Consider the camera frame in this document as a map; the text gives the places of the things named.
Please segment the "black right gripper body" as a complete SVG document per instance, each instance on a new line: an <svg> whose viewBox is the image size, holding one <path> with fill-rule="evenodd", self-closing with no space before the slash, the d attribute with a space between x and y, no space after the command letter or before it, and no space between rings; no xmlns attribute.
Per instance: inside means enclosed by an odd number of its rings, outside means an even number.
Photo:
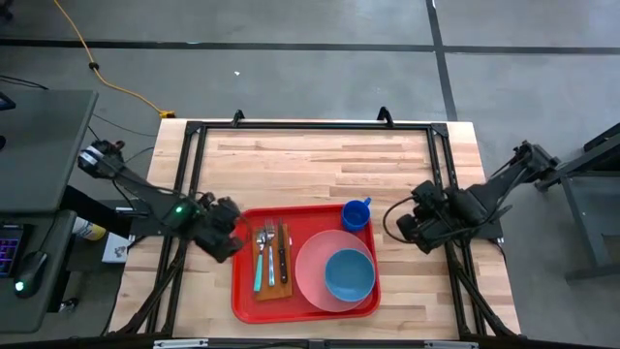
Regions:
<svg viewBox="0 0 620 349"><path fill-rule="evenodd" d="M431 181L416 187L412 200L416 203L413 213L398 218L396 225L406 242L429 254L456 235L455 221L443 190Z"/></svg>

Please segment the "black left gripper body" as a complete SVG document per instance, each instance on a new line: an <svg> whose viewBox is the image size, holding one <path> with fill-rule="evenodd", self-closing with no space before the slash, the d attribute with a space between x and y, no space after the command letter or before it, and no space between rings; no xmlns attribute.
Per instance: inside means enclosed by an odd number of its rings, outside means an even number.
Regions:
<svg viewBox="0 0 620 349"><path fill-rule="evenodd" d="M241 211L230 197L217 199L211 192L204 193L198 204L192 240L218 263L224 263L243 247L243 241L233 236Z"/></svg>

